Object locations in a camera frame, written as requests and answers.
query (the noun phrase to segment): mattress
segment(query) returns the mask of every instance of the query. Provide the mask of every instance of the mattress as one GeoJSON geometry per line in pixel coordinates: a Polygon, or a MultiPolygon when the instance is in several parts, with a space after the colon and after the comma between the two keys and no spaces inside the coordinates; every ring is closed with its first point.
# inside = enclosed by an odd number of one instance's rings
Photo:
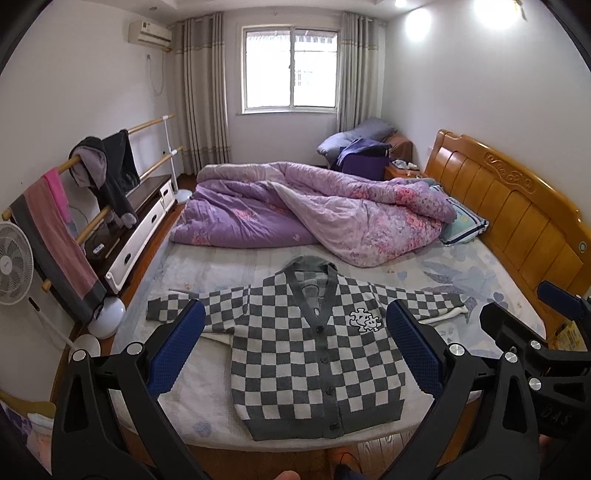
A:
{"type": "MultiPolygon", "coordinates": [[[[334,262],[341,275],[407,290],[459,293],[469,312],[435,325],[446,342],[459,342],[472,354],[498,358],[501,351],[480,328],[484,305],[497,301],[526,325],[545,337],[544,323],[509,274],[481,243],[444,247],[439,241],[374,268],[358,268],[336,258],[321,245],[269,249],[224,249],[171,244],[162,248],[162,262],[153,280],[138,291],[124,325],[113,344],[114,352],[128,343],[145,341],[157,322],[145,319],[148,298],[169,290],[207,293],[260,283],[298,255],[317,255],[334,262]]],[[[422,393],[408,368],[400,420],[344,435],[337,439],[293,439],[255,442],[238,418],[230,396],[229,339],[200,338],[173,389],[158,399],[182,440],[190,445],[236,450],[315,450],[384,437],[417,426],[433,398],[422,393]]],[[[121,423],[134,430],[119,392],[113,403],[121,423]]]]}

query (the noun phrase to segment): white wall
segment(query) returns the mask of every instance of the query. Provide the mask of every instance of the white wall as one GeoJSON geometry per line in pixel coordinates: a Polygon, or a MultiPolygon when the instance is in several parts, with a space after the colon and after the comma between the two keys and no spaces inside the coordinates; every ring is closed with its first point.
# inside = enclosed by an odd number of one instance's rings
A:
{"type": "MultiPolygon", "coordinates": [[[[78,0],[54,0],[22,39],[0,75],[0,209],[47,170],[64,162],[87,135],[105,137],[169,113],[160,86],[161,52],[126,42],[127,27],[137,18],[123,10],[78,0]]],[[[141,174],[162,156],[162,126],[132,138],[141,174]]],[[[70,203],[87,215],[98,211],[87,189],[69,175],[62,180],[70,203]]],[[[73,212],[83,225],[82,216],[73,212]]],[[[30,293],[68,334],[72,320],[40,289],[35,277],[30,293]]],[[[28,400],[47,400],[63,344],[52,345],[26,301],[0,307],[0,388],[28,400]]]]}
{"type": "Polygon", "coordinates": [[[591,223],[591,72],[539,0],[527,21],[492,30],[473,0],[426,7],[431,29],[410,40],[406,15],[388,25],[382,116],[412,140],[421,166],[437,131],[468,134],[558,188],[591,223]]]}
{"type": "MultiPolygon", "coordinates": [[[[316,153],[316,148],[324,139],[336,133],[335,113],[241,114],[242,28],[254,25],[297,25],[339,30],[340,21],[341,12],[317,8],[248,8],[226,12],[224,39],[228,129],[234,163],[292,161],[326,165],[324,157],[316,153]]],[[[383,70],[381,73],[378,76],[380,86],[383,85],[383,70]]]]}

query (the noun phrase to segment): window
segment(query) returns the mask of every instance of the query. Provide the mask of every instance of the window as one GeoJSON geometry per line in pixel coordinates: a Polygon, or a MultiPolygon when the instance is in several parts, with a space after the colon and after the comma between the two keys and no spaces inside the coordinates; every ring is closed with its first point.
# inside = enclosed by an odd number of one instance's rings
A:
{"type": "Polygon", "coordinates": [[[336,107],[336,32],[247,29],[243,62],[244,112],[336,107]]]}

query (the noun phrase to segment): white metal stand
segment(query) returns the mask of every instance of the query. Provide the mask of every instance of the white metal stand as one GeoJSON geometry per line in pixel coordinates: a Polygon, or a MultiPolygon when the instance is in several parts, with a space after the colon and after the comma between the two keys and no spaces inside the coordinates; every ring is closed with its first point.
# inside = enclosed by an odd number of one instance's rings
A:
{"type": "MultiPolygon", "coordinates": [[[[170,138],[168,137],[168,125],[166,124],[166,120],[168,120],[168,115],[164,115],[162,117],[164,123],[164,131],[166,132],[166,143],[168,145],[168,152],[172,153],[172,148],[170,148],[170,138]]],[[[184,190],[178,188],[177,183],[177,174],[174,171],[174,158],[170,159],[170,168],[173,171],[173,189],[174,189],[174,197],[177,199],[177,202],[180,205],[187,203],[191,195],[193,194],[190,190],[184,190]]]]}
{"type": "Polygon", "coordinates": [[[76,350],[80,349],[86,350],[90,356],[100,356],[100,343],[95,336],[85,333],[84,335],[80,335],[75,342],[72,342],[67,336],[61,333],[55,325],[53,325],[51,320],[47,318],[41,310],[38,311],[35,309],[35,312],[39,319],[51,328],[56,335],[70,347],[70,356],[72,356],[76,350]]]}

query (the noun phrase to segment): pillowcase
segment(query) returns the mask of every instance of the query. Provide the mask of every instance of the pillowcase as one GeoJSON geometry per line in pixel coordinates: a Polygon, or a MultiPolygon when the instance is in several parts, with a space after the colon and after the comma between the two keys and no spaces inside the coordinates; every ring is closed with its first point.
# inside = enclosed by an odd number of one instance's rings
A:
{"type": "Polygon", "coordinates": [[[434,185],[430,188],[444,194],[446,200],[452,204],[457,214],[453,223],[446,224],[441,231],[441,235],[439,235],[439,240],[443,245],[465,244],[488,228],[488,220],[472,212],[459,200],[448,196],[441,185],[434,185]]]}
{"type": "Polygon", "coordinates": [[[325,156],[326,160],[332,165],[341,151],[351,145],[353,140],[369,138],[371,140],[382,141],[395,131],[396,129],[394,127],[373,116],[365,122],[361,122],[353,130],[331,135],[318,146],[316,151],[320,155],[325,156]]]}

